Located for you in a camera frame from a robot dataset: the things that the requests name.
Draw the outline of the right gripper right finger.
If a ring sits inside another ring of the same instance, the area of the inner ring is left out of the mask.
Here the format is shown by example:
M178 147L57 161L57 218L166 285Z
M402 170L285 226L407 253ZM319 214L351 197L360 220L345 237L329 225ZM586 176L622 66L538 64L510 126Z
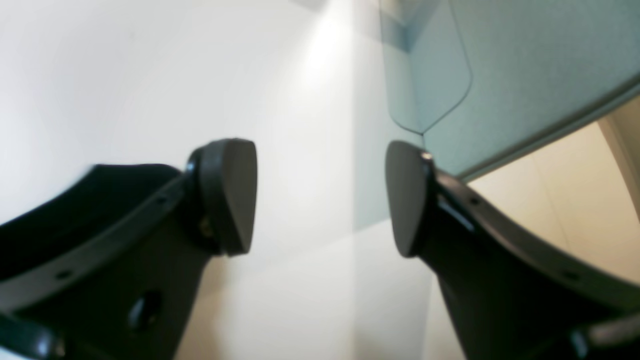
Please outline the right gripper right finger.
M391 141L385 182L398 253L438 279L468 360L637 360L637 284L570 255Z

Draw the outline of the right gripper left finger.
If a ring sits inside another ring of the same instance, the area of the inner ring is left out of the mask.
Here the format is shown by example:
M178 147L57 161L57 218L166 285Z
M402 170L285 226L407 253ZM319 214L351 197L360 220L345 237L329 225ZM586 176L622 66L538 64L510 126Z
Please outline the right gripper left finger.
M202 274L249 253L253 141L166 164L96 164L0 228L1 349L32 360L171 360Z

